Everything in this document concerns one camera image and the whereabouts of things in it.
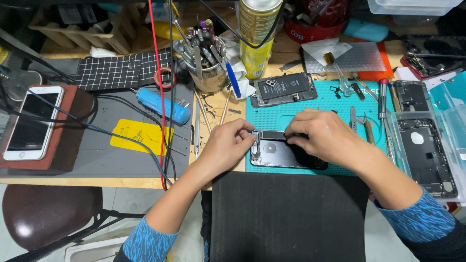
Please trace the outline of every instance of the blue patterned sleeve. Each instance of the blue patterned sleeve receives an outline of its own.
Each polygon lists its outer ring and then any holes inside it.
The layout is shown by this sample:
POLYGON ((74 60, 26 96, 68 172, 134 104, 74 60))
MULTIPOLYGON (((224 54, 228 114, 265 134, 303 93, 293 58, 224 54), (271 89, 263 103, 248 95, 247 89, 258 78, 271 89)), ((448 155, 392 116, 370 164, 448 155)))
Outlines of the blue patterned sleeve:
POLYGON ((124 254, 133 262, 161 262, 173 246, 178 233, 157 232, 147 225, 144 216, 123 243, 124 254))
POLYGON ((448 235, 456 224, 448 213, 424 188, 424 193, 414 205, 405 209, 388 210, 374 204, 388 220, 400 238, 411 242, 431 242, 448 235))

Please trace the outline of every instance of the red wire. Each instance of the red wire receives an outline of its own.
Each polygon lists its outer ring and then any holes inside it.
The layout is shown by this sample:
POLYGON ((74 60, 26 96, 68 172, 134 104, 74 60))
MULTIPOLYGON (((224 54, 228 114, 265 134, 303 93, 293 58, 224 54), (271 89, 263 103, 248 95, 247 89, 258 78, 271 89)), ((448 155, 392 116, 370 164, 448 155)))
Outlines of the red wire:
MULTIPOLYGON (((162 146, 160 148, 160 166, 162 166, 162 155, 164 153, 164 140, 165 140, 165 103, 164 103, 164 91, 162 88, 162 77, 160 75, 160 63, 158 61, 158 50, 157 50, 157 38, 155 37, 155 29, 154 29, 154 16, 152 15, 152 2, 149 0, 149 12, 151 14, 151 24, 152 24, 152 36, 154 37, 154 49, 155 49, 155 59, 157 61, 157 72, 158 72, 158 82, 160 83, 160 96, 162 98, 162 146)), ((162 180, 162 188, 167 191, 164 185, 164 177, 162 175, 162 171, 160 171, 160 179, 162 180)))

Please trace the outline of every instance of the tool holder cup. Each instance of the tool holder cup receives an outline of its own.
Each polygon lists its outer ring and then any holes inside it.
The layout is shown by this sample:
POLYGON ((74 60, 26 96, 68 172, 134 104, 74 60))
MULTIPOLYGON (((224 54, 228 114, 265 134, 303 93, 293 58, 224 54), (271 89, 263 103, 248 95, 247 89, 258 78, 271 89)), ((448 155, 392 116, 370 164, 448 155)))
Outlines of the tool holder cup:
MULTIPOLYGON (((220 57, 226 62, 226 46, 225 43, 215 36, 216 48, 220 51, 220 57)), ((226 76, 226 71, 223 69, 220 63, 213 65, 209 68, 204 68, 201 70, 201 74, 198 75, 197 68, 195 66, 186 63, 189 68, 189 73, 191 74, 194 83, 196 83, 197 88, 203 94, 216 94, 222 91, 228 84, 229 80, 226 76)))

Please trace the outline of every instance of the yellow spray can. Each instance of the yellow spray can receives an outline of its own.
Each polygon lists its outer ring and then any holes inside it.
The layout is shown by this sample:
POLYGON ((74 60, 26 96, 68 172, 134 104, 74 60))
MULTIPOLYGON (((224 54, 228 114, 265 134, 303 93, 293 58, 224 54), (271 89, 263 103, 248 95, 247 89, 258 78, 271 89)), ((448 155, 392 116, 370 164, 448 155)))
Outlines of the yellow spray can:
MULTIPOLYGON (((240 35, 253 45, 265 39, 277 17, 282 0, 240 0, 240 35)), ((240 41, 240 58, 246 68, 246 78, 262 76, 272 50, 274 32, 258 49, 240 41)))

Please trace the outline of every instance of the brown chair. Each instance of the brown chair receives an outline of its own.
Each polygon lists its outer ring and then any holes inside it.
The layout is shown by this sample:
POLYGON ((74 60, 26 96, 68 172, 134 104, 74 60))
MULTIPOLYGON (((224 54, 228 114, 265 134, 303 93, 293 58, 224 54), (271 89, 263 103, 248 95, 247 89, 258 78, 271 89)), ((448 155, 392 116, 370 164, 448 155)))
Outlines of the brown chair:
POLYGON ((8 185, 2 205, 5 224, 13 240, 28 250, 8 261, 37 261, 124 218, 144 217, 103 209, 102 200, 101 187, 8 185), (116 219, 102 225, 109 217, 116 219), (91 218, 94 223, 77 232, 91 218))

